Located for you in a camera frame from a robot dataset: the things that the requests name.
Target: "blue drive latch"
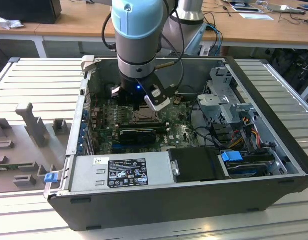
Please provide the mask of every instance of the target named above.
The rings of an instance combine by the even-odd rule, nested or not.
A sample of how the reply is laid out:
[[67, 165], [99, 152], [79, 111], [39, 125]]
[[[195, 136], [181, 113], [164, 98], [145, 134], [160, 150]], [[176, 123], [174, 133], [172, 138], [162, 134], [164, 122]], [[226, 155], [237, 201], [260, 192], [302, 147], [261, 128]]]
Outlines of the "blue drive latch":
[[221, 157], [224, 162], [234, 162], [234, 161], [242, 161], [243, 158], [238, 151], [226, 151], [221, 154]]

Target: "white paper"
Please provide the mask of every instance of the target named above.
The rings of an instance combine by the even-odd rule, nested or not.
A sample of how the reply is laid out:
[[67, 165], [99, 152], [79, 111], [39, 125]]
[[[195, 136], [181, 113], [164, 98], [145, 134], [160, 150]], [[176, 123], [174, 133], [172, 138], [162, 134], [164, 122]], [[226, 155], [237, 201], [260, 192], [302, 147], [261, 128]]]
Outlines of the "white paper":
[[244, 19], [273, 20], [270, 16], [263, 14], [240, 13], [239, 15], [242, 16]]
[[15, 29], [15, 28], [21, 28], [23, 26], [24, 25], [19, 20], [12, 20], [11, 21], [11, 20], [7, 20], [7, 19], [0, 17], [0, 27], [2, 29], [10, 30], [11, 28]]

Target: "red wire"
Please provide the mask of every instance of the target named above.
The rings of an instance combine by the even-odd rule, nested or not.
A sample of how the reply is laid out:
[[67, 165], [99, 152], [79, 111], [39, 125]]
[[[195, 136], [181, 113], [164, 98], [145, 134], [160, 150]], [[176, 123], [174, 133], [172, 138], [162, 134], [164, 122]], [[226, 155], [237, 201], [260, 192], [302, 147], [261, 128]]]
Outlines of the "red wire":
[[232, 140], [231, 140], [230, 142], [232, 142], [232, 141], [234, 140], [234, 134], [235, 134], [235, 133], [238, 133], [238, 132], [239, 132], [238, 130], [236, 130], [236, 131], [233, 132], [233, 134], [232, 134]]

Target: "screw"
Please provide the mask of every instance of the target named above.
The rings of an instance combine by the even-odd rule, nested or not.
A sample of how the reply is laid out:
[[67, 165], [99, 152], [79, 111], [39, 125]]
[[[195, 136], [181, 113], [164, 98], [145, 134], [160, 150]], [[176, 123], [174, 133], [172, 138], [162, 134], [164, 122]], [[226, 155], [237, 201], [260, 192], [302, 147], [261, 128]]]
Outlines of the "screw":
[[129, 4], [127, 4], [126, 6], [125, 6], [125, 11], [127, 11], [127, 12], [130, 12], [131, 11], [131, 8], [130, 8], [130, 5]]

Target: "black plastic cover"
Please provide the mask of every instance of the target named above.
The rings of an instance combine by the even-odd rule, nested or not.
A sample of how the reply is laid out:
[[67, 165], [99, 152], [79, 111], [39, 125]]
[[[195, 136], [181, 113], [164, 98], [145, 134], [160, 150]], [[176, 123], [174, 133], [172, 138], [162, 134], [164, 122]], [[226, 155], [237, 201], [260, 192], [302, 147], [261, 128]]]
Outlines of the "black plastic cover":
[[177, 183], [223, 180], [224, 175], [216, 150], [210, 147], [173, 148], [168, 150], [170, 161], [179, 169]]

